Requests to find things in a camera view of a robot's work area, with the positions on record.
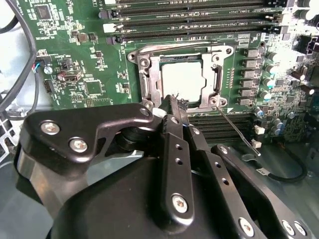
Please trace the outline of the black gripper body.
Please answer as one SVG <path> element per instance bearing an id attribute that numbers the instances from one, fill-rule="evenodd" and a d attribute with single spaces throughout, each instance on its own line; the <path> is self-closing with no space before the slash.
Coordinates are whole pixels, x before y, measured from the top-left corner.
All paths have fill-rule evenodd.
<path id="1" fill-rule="evenodd" d="M 139 159 L 71 197 L 55 218 L 53 239 L 234 239 L 211 181 L 192 175 L 195 218 L 170 234 L 160 208 L 161 162 Z"/>

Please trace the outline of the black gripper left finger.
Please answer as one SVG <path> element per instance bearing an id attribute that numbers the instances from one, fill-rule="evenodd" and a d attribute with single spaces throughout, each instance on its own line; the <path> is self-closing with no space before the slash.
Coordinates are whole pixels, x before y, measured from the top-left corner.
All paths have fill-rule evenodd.
<path id="1" fill-rule="evenodd" d="M 87 187 L 90 166 L 133 151 L 162 162 L 159 207 L 171 221 L 192 221 L 185 110 L 171 95 L 149 110 L 141 104 L 37 112 L 23 123 L 16 163 L 42 205 L 55 218 L 65 202 Z"/>

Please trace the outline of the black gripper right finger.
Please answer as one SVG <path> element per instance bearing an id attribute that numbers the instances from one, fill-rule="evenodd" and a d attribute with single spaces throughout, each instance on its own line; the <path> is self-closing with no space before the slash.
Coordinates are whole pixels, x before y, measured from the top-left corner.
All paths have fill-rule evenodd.
<path id="1" fill-rule="evenodd" d="M 203 164 L 217 199 L 224 239 L 309 239 L 311 230 L 225 145 L 209 148 L 179 105 L 186 138 Z"/>

